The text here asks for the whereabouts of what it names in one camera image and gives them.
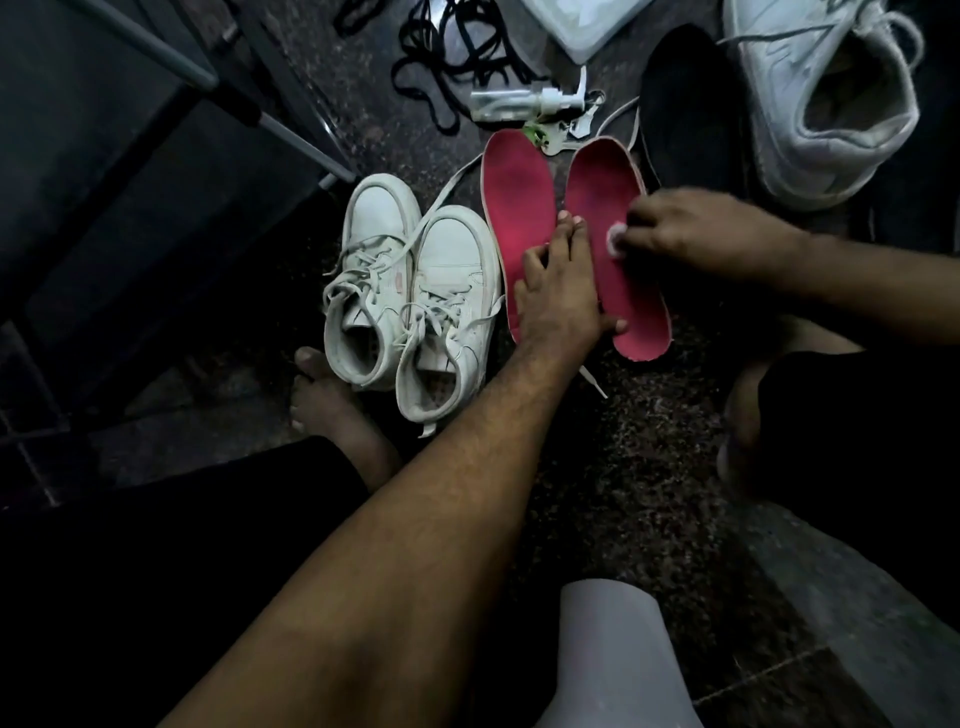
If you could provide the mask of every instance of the person's left arm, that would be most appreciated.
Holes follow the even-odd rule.
[[[521,343],[499,376],[310,556],[162,725],[451,720],[547,428],[616,324],[598,311],[585,225],[562,217],[546,266],[545,250],[524,259]]]

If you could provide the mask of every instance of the person's left hand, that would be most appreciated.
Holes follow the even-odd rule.
[[[627,322],[600,313],[587,223],[566,210],[557,219],[549,245],[523,254],[526,280],[514,288],[517,351],[549,357],[576,372],[605,332],[623,333]]]

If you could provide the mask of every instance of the cotton ball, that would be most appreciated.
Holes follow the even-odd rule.
[[[623,237],[623,233],[626,231],[627,226],[624,223],[615,223],[607,231],[607,253],[609,253],[610,257],[614,260],[622,260],[626,257],[626,254],[616,245],[620,242],[620,238]]]

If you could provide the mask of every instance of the person's right arm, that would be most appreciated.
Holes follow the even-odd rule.
[[[637,198],[621,246],[666,255],[784,296],[851,338],[960,345],[960,260],[854,243],[795,228],[701,189]]]

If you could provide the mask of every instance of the red insole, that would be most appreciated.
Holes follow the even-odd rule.
[[[628,275],[623,261],[607,251],[607,233],[627,221],[630,202],[645,194],[630,153],[608,136],[578,150],[566,180],[566,209],[583,217],[590,229],[593,274],[604,310],[630,322],[630,329],[613,338],[616,350],[631,361],[651,361],[670,347],[670,314],[660,288],[636,273]]]
[[[557,227],[553,177],[543,154],[517,129],[490,137],[480,175],[484,211],[503,261],[507,321],[516,341],[514,284],[523,279],[523,252],[547,242]]]

